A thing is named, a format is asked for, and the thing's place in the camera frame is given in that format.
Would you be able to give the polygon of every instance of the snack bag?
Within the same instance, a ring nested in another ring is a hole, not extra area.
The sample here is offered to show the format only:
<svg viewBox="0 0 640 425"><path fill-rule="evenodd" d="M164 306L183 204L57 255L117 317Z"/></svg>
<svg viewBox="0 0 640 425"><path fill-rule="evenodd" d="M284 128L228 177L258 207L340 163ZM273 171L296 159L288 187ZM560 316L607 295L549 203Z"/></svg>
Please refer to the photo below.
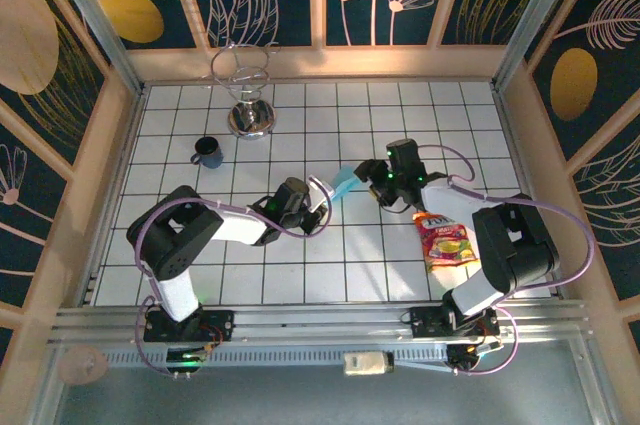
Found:
<svg viewBox="0 0 640 425"><path fill-rule="evenodd" d="M457 267L477 259L464 225L443 215L419 212L413 215L427 270Z"/></svg>

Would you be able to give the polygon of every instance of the white tile floor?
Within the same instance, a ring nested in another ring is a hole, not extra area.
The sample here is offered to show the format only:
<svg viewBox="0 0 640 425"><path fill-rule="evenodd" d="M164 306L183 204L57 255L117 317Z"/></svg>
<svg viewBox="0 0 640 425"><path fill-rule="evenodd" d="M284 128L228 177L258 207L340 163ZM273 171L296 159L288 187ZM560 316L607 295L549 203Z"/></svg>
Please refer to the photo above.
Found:
<svg viewBox="0 0 640 425"><path fill-rule="evenodd" d="M503 195L518 182L487 83L308 83L265 87L278 111L272 136L238 141L226 128L233 101L221 87L153 87L130 160L119 212L92 304L134 305L149 285L133 265L126 228L179 185L234 205L273 193L288 176L331 181L341 166L386 158L385 146L410 137L446 144L472 158L475 188ZM216 169L189 163L205 133L221 143ZM438 149L420 151L428 171L465 173ZM363 185L335 204L326 231L282 237L264 248L211 242L191 267L204 304L300 304L438 300L468 277L464 268L427 275L411 211L381 211ZM394 207L401 209L402 204Z"/></svg>

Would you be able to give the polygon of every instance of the gold circle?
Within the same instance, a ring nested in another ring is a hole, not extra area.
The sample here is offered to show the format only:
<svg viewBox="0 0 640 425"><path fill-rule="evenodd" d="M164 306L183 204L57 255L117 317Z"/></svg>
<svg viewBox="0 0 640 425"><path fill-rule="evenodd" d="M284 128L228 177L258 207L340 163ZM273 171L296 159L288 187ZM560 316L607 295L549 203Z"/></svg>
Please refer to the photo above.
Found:
<svg viewBox="0 0 640 425"><path fill-rule="evenodd" d="M553 69L551 108L561 120L575 120L589 107L597 85L595 59L581 48L571 48L562 54Z"/></svg>
<svg viewBox="0 0 640 425"><path fill-rule="evenodd" d="M0 0L0 83L33 95L58 67L58 29L46 0Z"/></svg>
<svg viewBox="0 0 640 425"><path fill-rule="evenodd" d="M149 43L164 32L164 21L151 0L98 0L116 33L131 42Z"/></svg>

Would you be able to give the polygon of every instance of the metal cup stand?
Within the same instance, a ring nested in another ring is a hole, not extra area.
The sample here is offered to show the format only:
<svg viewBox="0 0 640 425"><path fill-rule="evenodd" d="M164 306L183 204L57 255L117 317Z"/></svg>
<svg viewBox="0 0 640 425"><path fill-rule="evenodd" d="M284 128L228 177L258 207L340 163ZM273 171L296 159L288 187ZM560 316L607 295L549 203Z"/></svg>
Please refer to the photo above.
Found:
<svg viewBox="0 0 640 425"><path fill-rule="evenodd" d="M240 53L240 49L252 49L261 52L263 62L257 65L243 64L243 59L247 59L246 53ZM267 66L271 54L276 51L271 47L258 47L257 45L243 45L231 43L221 48L211 60L211 74L216 82L227 89L237 103L231 108L227 118L229 130L238 138L245 140L257 140L265 137L273 131L276 124L276 111L269 102L263 100L262 89L269 83L269 73ZM216 71L216 64L219 65L220 57L231 53L235 59L236 70L228 75L222 76Z"/></svg>

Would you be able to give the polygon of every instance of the blue cup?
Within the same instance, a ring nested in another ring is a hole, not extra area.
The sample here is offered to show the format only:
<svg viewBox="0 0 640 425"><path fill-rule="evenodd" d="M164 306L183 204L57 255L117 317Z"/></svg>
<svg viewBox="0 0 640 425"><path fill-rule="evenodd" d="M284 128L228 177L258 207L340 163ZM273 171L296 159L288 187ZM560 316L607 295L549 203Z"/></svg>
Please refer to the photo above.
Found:
<svg viewBox="0 0 640 425"><path fill-rule="evenodd" d="M213 137L202 137L196 142L196 153L191 157L191 163L207 168L218 168L222 165L222 150L220 144Z"/></svg>

